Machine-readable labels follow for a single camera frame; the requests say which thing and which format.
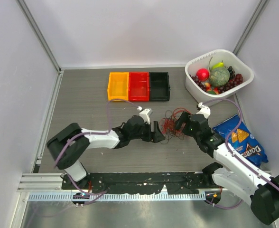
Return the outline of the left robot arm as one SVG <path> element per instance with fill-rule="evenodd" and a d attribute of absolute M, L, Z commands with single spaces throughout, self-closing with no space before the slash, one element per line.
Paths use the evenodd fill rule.
<path fill-rule="evenodd" d="M 86 150 L 120 149 L 137 139 L 152 143 L 165 140 L 157 121 L 153 122 L 153 128 L 152 130 L 151 124 L 139 115 L 132 116 L 110 131 L 88 130 L 72 123 L 52 137 L 46 146 L 55 160 L 55 166 L 66 172 L 67 182 L 82 190 L 89 183 L 89 173 L 79 161 Z"/>

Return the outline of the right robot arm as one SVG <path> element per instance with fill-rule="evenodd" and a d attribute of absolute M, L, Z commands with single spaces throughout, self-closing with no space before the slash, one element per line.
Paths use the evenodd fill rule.
<path fill-rule="evenodd" d="M 216 161 L 202 175 L 206 187 L 226 188 L 250 206 L 254 216 L 270 225 L 279 219 L 279 175 L 272 177 L 242 157 L 225 139 L 209 127 L 202 112 L 183 112 L 175 128 L 192 137 L 200 150 Z"/>

